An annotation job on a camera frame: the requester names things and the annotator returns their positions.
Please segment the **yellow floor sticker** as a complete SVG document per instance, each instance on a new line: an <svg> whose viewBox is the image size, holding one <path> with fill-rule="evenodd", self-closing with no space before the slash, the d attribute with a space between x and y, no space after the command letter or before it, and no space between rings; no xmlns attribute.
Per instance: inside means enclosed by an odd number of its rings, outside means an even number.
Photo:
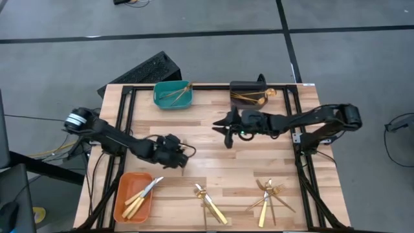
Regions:
<svg viewBox="0 0 414 233"><path fill-rule="evenodd" d="M35 224L41 223L46 217L46 210L43 207L35 206L32 208Z"/></svg>

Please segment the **dark grey plastic bin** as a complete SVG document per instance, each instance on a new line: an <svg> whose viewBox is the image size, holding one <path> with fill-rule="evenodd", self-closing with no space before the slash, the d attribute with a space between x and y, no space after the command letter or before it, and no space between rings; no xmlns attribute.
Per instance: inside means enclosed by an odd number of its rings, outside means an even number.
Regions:
<svg viewBox="0 0 414 233"><path fill-rule="evenodd" d="M263 82L244 82L244 81L232 81L230 83L230 92L233 91L237 94L241 93L253 93L257 91L264 91L267 89L267 84ZM240 100L230 97L231 106L236 106L238 109L261 109L267 102L268 98L265 98L263 105L257 105L247 100Z"/></svg>

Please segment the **grey panel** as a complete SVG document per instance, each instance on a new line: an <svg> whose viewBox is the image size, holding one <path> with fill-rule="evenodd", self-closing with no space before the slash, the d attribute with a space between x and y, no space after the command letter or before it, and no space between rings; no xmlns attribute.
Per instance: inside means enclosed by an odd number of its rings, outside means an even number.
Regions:
<svg viewBox="0 0 414 233"><path fill-rule="evenodd" d="M3 99L0 90L0 169L8 167L10 163L10 152L8 147L8 137L6 132L5 114Z"/></svg>

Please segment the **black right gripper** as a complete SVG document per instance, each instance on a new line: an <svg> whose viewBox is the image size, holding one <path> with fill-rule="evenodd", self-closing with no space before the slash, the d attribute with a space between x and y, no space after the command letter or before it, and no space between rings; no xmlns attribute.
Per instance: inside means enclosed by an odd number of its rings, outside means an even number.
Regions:
<svg viewBox="0 0 414 233"><path fill-rule="evenodd" d="M224 145L230 149L233 146L233 135L237 135L243 141L252 140L255 135L270 135L270 128L265 115L256 110L244 110L239 115L238 108L232 106L226 116L213 123L212 129L224 135Z"/></svg>

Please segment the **black stand base bar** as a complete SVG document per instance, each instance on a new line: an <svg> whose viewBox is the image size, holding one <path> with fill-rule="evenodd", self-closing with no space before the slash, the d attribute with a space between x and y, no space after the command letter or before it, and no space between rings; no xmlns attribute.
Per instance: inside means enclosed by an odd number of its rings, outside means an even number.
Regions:
<svg viewBox="0 0 414 233"><path fill-rule="evenodd" d="M46 162L42 162L41 160L36 160L13 151L9 151L9 153L10 159L8 162L8 166L24 164L26 166L27 171L29 172L44 175L53 179L65 181L72 184L83 184L84 176L79 173L70 171L65 168L61 168L59 166L48 164Z"/></svg>

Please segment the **gold spoon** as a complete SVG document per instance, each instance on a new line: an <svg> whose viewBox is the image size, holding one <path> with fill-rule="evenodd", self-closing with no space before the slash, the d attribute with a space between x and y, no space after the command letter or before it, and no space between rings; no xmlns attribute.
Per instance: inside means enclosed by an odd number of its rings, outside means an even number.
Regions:
<svg viewBox="0 0 414 233"><path fill-rule="evenodd" d="M233 91L230 92L230 96L232 98L237 98L237 99L242 99L242 100L248 100L248 101L251 101L251 102L257 102L256 99L252 99L252 98L249 98L249 97L245 97L245 96L243 96L241 94L237 94L237 93L235 93Z"/></svg>
<svg viewBox="0 0 414 233"><path fill-rule="evenodd" d="M255 98L261 98L261 97L268 98L269 96L270 97L276 96L277 91L273 88L268 88L268 89L265 89L264 91L253 92L253 94L254 95L250 95L250 98L253 98L253 97L255 97Z"/></svg>
<svg viewBox="0 0 414 233"><path fill-rule="evenodd" d="M248 94L242 94L242 95L245 96L245 97L249 97L250 98L250 95L254 95L254 94L253 93L252 94L248 93ZM265 103L265 100L266 99L265 99L265 97L261 97L261 98L258 98L256 100L257 100L257 102L253 102L253 103L255 103L257 105L263 105Z"/></svg>

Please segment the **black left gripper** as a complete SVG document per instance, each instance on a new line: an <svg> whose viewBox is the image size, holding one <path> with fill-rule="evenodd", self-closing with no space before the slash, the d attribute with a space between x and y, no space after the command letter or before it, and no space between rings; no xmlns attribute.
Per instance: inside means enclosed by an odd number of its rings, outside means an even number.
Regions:
<svg viewBox="0 0 414 233"><path fill-rule="evenodd" d="M180 139L175 135L158 136L155 141L155 150L152 161L166 168L184 168L189 157L184 154Z"/></svg>

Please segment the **teal plastic bin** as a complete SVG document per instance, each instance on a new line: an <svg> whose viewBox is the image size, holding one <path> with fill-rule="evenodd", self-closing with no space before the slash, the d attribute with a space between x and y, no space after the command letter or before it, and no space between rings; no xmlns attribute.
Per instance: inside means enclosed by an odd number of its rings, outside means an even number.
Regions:
<svg viewBox="0 0 414 233"><path fill-rule="evenodd" d="M179 81L167 81L159 82L153 88L153 101L159 109L163 110L178 110L178 109L187 109L192 105L193 101L193 89L184 93L184 95L174 104L171 103L176 99L177 94L172 97L160 99L161 96L170 94L174 91L178 91L185 87L189 81L179 80Z"/></svg>

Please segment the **orange plastic bin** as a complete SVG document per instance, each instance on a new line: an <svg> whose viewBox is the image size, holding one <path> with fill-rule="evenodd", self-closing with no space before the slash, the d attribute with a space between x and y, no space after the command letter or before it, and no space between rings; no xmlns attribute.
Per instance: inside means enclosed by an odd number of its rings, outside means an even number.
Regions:
<svg viewBox="0 0 414 233"><path fill-rule="evenodd" d="M123 218L122 214L127 209L125 202L142 191L152 180L149 173L127 172L121 176L113 213L117 223L141 224L147 220L151 211L152 191L146 195L144 202L131 219Z"/></svg>

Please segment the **black computer tower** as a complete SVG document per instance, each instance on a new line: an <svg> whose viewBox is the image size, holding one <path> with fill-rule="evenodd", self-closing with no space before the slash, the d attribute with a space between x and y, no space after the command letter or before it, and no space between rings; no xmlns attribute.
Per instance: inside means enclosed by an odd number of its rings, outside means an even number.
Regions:
<svg viewBox="0 0 414 233"><path fill-rule="evenodd" d="M161 51L108 84L158 83L182 80L178 65Z"/></svg>

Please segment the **gold fork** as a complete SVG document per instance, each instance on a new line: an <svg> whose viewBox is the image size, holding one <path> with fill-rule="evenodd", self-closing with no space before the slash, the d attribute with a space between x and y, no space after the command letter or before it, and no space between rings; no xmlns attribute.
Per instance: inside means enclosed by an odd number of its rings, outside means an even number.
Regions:
<svg viewBox="0 0 414 233"><path fill-rule="evenodd" d="M172 97L173 95L177 94L176 100L178 100L185 92L189 91L192 88L192 86L193 86L193 83L190 82L185 87L183 87L182 89L179 89L178 91L174 91L170 94L166 94L164 96L161 96L160 99Z"/></svg>
<svg viewBox="0 0 414 233"><path fill-rule="evenodd" d="M285 189L285 185L281 184L279 186L276 186L275 188L271 188L270 190L267 190L268 196L275 196L276 194L280 193ZM262 203L266 197L261 198L260 200L256 201L254 204L249 206L246 211L252 209L253 207L257 206L259 203Z"/></svg>
<svg viewBox="0 0 414 233"><path fill-rule="evenodd" d="M197 196L197 192L198 192L198 191L199 191L198 189L194 189L194 193L195 193L195 195L196 195L196 196ZM220 217L217 215L216 211L212 208L212 205L211 205L211 203L207 200L206 196L207 196L207 193L205 194L206 209L208 209L208 210L210 211L211 215L212 215L214 218L216 218L216 220L218 221L218 223L223 223L223 222L221 221Z"/></svg>
<svg viewBox="0 0 414 233"><path fill-rule="evenodd" d="M203 219L204 219L204 229L207 230L205 194L206 194L206 192L204 190L199 190L197 192L197 197L202 201L202 212L203 212Z"/></svg>
<svg viewBox="0 0 414 233"><path fill-rule="evenodd" d="M274 225L276 225L276 217L275 217L275 212L274 212L274 204L273 204L273 201L272 201L272 195L274 194L273 187L267 186L267 193L268 193L268 198L269 198L269 201L270 201L270 209L271 209L271 212L272 212L272 220L273 220Z"/></svg>
<svg viewBox="0 0 414 233"><path fill-rule="evenodd" d="M189 91L192 87L192 84L188 84L181 92L180 95L178 95L178 97L176 97L176 99L171 103L171 105L174 105L183 95L184 93L186 93L187 91Z"/></svg>
<svg viewBox="0 0 414 233"><path fill-rule="evenodd" d="M267 193L267 186L271 186L271 187L275 188L275 186L272 186L271 184L263 185L258 179L256 180L256 183L257 183L259 189L261 189L262 191L265 191L266 193ZM280 198L278 196L278 194L276 194L275 196L272 196L272 197L276 198L282 205L284 205L285 207L287 207L292 212L296 213L295 209L293 209L288 203L286 203L284 200L282 200L282 198Z"/></svg>

